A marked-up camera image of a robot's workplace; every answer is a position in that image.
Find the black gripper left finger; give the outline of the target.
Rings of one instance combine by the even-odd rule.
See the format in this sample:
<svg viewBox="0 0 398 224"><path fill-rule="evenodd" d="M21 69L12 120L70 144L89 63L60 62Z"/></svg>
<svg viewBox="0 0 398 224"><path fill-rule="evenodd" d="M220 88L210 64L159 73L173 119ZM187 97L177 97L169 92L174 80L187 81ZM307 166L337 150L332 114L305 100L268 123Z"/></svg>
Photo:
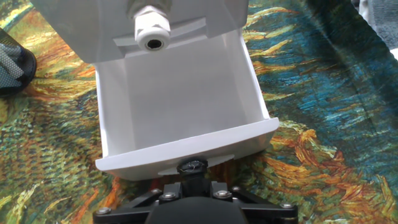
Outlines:
<svg viewBox="0 0 398 224"><path fill-rule="evenodd" d="M93 213L93 223L144 224L149 214L159 205L179 199L182 199L181 183L167 184L163 190L153 189L118 208L99 208Z"/></svg>

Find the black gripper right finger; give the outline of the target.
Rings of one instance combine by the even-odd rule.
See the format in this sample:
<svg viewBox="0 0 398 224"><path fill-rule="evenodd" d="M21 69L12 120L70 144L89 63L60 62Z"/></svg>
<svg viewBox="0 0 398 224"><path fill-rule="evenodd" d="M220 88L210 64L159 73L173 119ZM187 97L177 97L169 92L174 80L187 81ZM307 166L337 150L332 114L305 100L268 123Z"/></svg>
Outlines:
<svg viewBox="0 0 398 224"><path fill-rule="evenodd" d="M298 224L298 206L290 202L271 203L239 186L211 183L211 197L240 208L249 223Z"/></svg>

